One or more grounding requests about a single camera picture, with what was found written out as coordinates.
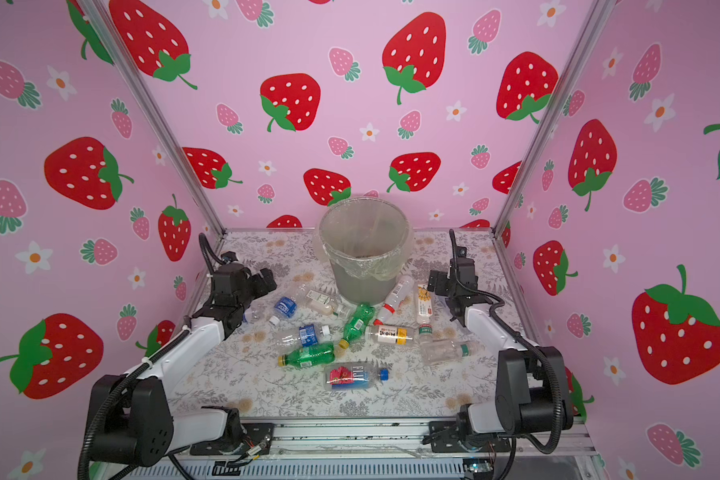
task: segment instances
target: strawberry wallpaper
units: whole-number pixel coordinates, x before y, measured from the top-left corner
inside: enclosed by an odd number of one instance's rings
[[[74,476],[90,387],[170,337],[203,227],[77,2],[0,2],[0,478]]]
[[[610,478],[720,477],[720,2],[618,2],[514,208]]]
[[[488,226],[589,0],[111,0],[229,227],[315,226],[351,195]]]

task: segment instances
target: clear plastic bottle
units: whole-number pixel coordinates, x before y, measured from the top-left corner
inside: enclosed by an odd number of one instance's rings
[[[389,379],[389,370],[367,362],[329,365],[325,369],[326,390],[369,389]]]
[[[462,357],[476,355],[485,350],[482,343],[474,340],[454,342],[453,340],[437,340],[422,344],[422,359],[425,365],[461,360]]]
[[[384,322],[387,321],[387,319],[392,316],[394,311],[400,306],[400,302],[403,302],[403,299],[411,293],[413,285],[413,277],[410,275],[401,276],[398,284],[394,286],[392,292],[390,292],[389,295],[387,295],[387,299],[384,300],[384,305],[378,309],[378,314],[376,315],[376,320],[374,320],[373,324],[383,325]]]
[[[309,323],[299,328],[289,328],[275,333],[277,351],[292,352],[303,346],[317,345],[331,341],[331,329],[327,325]]]

